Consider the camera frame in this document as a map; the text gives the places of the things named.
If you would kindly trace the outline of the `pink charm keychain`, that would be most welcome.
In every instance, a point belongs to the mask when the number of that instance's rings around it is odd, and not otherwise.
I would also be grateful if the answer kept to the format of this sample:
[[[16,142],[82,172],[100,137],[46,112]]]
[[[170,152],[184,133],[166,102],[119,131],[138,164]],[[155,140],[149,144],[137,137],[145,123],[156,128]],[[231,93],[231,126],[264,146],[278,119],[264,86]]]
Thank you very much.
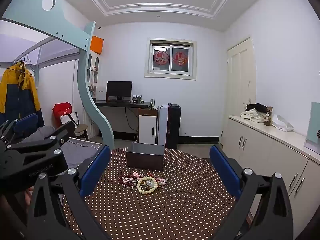
[[[155,179],[157,184],[159,186],[166,185],[168,178],[161,178],[151,172],[148,173],[138,173],[138,172],[132,172],[131,174],[125,174],[119,177],[119,182],[127,187],[133,187],[136,186],[138,181],[140,181],[144,177],[150,177]]]

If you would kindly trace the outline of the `wooden chair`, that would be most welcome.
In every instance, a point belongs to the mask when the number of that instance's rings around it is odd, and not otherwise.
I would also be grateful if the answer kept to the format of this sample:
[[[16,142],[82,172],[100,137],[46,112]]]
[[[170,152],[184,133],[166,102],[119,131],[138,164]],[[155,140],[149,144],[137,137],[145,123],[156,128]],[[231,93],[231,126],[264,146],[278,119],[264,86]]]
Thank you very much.
[[[88,134],[87,134],[88,126],[86,124],[80,124],[74,131],[74,138],[82,139],[89,141]]]

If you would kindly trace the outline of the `white tote bag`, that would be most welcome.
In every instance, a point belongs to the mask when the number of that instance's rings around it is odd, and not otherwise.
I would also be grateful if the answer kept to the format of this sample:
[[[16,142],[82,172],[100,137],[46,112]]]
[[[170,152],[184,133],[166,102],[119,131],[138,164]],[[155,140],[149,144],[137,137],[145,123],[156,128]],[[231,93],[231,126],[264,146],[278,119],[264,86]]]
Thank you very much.
[[[60,116],[60,121],[63,125],[70,121],[71,123],[73,123],[75,128],[80,125],[78,114],[76,112]]]

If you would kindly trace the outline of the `red bag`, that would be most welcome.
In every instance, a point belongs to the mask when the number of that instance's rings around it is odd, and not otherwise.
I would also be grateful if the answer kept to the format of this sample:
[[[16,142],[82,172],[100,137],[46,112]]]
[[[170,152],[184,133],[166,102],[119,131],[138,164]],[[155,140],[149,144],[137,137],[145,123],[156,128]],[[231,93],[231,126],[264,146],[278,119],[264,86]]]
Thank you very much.
[[[57,103],[54,105],[53,117],[57,126],[61,126],[61,116],[72,113],[72,105],[69,102]]]

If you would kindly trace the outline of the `yellow navy jacket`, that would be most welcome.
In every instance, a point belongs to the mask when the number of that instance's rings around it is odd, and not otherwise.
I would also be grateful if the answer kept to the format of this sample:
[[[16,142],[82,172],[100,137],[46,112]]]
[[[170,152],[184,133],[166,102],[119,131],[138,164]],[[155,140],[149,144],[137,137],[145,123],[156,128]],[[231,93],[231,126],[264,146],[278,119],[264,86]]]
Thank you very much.
[[[18,61],[3,73],[0,111],[1,123],[36,114],[37,127],[44,126],[35,80],[23,61]]]

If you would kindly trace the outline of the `dark desk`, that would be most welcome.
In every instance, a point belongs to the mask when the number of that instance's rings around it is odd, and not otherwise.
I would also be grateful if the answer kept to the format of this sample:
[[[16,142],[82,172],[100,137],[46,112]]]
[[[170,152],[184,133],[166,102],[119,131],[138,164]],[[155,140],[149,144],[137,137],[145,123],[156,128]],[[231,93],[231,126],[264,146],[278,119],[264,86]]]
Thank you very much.
[[[109,121],[115,139],[137,140],[138,110],[149,109],[149,102],[131,103],[97,100],[95,104]]]

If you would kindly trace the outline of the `black computer monitor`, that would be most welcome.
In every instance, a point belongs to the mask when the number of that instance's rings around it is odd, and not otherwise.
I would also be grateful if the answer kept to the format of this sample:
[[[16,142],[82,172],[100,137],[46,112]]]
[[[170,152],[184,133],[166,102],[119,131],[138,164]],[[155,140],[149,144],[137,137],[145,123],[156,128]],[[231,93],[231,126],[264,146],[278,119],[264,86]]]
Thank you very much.
[[[106,100],[110,101],[110,97],[115,97],[117,101],[121,101],[131,97],[132,81],[108,81],[106,86]]]

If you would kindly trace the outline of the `white glass door cupboard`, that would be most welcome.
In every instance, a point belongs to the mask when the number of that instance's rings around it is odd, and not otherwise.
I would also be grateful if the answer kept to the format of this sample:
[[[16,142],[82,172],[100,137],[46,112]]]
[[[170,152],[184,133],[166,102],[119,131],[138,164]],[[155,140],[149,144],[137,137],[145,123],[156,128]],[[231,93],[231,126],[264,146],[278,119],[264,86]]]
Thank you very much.
[[[90,51],[86,66],[86,80],[88,85],[96,86],[98,83],[98,74],[100,66],[100,55]]]

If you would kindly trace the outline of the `dark grey storage box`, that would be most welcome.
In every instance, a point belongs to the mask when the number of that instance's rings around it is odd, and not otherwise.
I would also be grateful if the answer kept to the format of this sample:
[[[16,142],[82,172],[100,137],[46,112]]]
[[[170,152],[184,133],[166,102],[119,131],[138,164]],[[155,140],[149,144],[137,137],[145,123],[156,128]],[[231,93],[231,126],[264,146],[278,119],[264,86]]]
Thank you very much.
[[[133,142],[126,149],[127,165],[147,170],[163,170],[164,150],[163,145]]]

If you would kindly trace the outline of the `long white sideboard cabinet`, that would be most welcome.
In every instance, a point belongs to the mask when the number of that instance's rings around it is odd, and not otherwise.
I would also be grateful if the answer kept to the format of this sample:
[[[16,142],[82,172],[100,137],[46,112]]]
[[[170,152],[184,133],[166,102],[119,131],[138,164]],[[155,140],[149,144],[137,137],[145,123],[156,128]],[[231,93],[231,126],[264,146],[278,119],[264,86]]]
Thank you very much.
[[[279,172],[289,194],[293,236],[297,238],[319,207],[319,155],[307,149],[305,137],[238,116],[230,116],[221,144],[229,158],[265,176]]]

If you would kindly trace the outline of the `small white brown cabinet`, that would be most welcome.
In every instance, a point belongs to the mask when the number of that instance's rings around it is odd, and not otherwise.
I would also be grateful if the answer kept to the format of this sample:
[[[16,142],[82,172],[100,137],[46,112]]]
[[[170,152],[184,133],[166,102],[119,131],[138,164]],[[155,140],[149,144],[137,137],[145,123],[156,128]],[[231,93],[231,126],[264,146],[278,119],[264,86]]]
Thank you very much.
[[[139,108],[137,114],[138,142],[143,144],[156,144],[158,111]]]

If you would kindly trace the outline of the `teal panel on sideboard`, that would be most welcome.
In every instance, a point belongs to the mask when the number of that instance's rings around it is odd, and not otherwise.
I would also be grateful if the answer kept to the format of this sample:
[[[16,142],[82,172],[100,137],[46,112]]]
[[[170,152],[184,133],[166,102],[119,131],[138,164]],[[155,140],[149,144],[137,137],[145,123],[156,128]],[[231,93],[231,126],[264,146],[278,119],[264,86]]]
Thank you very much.
[[[320,107],[318,102],[312,102],[305,147],[312,150],[313,152],[316,152],[317,154],[320,153],[319,131],[320,131]]]

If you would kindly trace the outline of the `brown polka dot tablecloth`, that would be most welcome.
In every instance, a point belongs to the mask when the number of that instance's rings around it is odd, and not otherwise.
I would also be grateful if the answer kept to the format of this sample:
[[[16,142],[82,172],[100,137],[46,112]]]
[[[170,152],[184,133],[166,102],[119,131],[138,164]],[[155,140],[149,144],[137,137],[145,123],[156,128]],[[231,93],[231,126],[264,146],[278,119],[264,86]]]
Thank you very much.
[[[151,174],[166,184],[152,194],[119,183],[133,172],[126,151],[113,150],[93,193],[85,198],[113,239],[208,239],[235,204],[213,166],[185,152],[165,151],[163,170]]]

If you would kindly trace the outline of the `orange box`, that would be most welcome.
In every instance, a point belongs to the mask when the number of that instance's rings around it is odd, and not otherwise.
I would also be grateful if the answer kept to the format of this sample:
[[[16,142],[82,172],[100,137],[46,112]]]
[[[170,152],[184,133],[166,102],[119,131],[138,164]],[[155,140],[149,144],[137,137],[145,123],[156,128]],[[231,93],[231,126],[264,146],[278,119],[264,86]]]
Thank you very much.
[[[103,44],[104,44],[103,38],[93,35],[91,39],[90,50],[97,54],[101,54],[103,51]]]

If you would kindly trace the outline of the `white plastic bag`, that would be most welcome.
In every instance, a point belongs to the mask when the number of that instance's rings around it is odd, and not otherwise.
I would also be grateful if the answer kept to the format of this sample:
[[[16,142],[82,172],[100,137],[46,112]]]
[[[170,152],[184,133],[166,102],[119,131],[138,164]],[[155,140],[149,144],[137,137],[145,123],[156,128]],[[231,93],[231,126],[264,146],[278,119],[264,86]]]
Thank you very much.
[[[271,125],[283,132],[293,132],[294,127],[281,115],[274,114],[272,116]]]

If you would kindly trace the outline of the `white black air cooler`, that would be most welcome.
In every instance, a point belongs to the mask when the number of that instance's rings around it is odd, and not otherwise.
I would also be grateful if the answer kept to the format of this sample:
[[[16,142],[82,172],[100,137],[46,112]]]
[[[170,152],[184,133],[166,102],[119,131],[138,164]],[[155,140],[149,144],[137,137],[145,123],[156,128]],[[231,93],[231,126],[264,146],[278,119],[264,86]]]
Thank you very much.
[[[158,108],[157,144],[165,148],[177,149],[181,122],[181,107],[167,103]]]

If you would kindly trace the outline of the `white cloth pile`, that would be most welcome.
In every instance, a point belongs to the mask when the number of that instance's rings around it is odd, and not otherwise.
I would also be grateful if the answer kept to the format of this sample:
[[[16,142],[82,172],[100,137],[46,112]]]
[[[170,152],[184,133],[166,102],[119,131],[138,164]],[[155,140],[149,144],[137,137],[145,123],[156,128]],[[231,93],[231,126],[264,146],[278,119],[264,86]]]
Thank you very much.
[[[240,114],[240,117],[243,119],[251,120],[257,123],[264,123],[266,118],[266,113],[257,111],[255,108],[244,111]]]

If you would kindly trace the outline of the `window with red papercuts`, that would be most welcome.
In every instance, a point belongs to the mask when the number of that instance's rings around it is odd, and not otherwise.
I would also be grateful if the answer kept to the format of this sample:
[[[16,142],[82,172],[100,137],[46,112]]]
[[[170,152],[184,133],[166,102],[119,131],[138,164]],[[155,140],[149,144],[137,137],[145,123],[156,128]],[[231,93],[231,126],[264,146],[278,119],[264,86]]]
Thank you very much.
[[[195,81],[197,42],[149,38],[144,76]]]

